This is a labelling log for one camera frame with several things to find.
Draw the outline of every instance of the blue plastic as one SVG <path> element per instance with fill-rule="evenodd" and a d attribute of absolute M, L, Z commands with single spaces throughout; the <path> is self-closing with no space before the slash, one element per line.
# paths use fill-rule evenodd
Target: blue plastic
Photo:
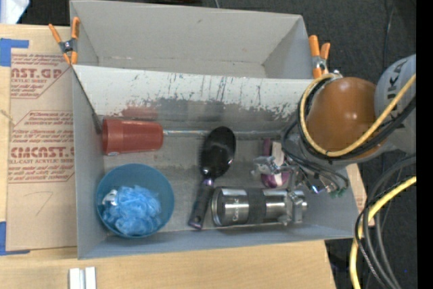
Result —
<path fill-rule="evenodd" d="M 103 202 L 112 190 L 114 204 Z M 96 207 L 102 223 L 123 238 L 143 238 L 161 230 L 170 220 L 175 195 L 168 179 L 144 164 L 125 164 L 99 182 Z"/>

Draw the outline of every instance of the cardboard box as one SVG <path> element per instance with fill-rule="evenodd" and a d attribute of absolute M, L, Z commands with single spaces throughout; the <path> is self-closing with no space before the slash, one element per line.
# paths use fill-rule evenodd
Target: cardboard box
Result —
<path fill-rule="evenodd" d="M 70 38 L 69 27 L 58 32 Z M 5 248 L 76 246 L 72 69 L 48 26 L 25 24 L 0 24 L 2 64 L 0 97 L 8 96 L 0 114 L 0 140 L 4 134 L 7 141 L 0 153 Z"/>
<path fill-rule="evenodd" d="M 312 79 L 302 16 L 85 0 L 71 0 L 70 15 L 81 20 L 72 79 L 79 258 L 352 237 L 351 189 L 338 199 L 306 193 L 309 209 L 297 225 L 218 228 L 210 211 L 203 230 L 187 225 L 202 180 L 203 133 L 225 125 L 239 136 L 233 165 L 216 185 L 258 185 L 250 171 L 261 135 L 279 134 Z M 157 121 L 164 145 L 104 156 L 106 116 Z M 100 179 L 128 162 L 157 168 L 175 191 L 171 220 L 140 240 L 110 235 L 95 206 Z"/>

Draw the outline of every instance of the orange clamp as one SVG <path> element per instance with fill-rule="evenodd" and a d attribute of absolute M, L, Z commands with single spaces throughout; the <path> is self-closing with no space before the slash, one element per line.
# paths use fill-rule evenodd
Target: orange clamp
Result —
<path fill-rule="evenodd" d="M 78 61 L 76 42 L 78 41 L 78 37 L 80 35 L 80 23 L 80 19 L 78 17 L 74 17 L 74 19 L 72 20 L 71 39 L 69 41 L 62 41 L 59 32 L 54 28 L 52 24 L 48 24 L 48 27 L 51 30 L 51 33 L 53 34 L 53 37 L 55 39 L 55 42 L 59 44 L 60 49 L 63 53 L 63 57 L 69 65 L 76 64 L 76 62 Z"/>

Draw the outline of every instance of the white paper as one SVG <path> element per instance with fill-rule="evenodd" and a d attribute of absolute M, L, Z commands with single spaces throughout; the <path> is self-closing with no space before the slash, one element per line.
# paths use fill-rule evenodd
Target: white paper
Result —
<path fill-rule="evenodd" d="M 30 0 L 0 0 L 0 23 L 16 24 Z"/>

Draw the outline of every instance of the box wall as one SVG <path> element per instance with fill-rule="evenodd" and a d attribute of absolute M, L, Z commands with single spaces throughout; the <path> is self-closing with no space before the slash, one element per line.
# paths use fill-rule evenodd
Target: box wall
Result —
<path fill-rule="evenodd" d="M 104 175 L 102 144 L 92 119 L 92 109 L 72 74 L 78 257 L 95 247 L 107 231 L 97 216 L 95 195 Z"/>

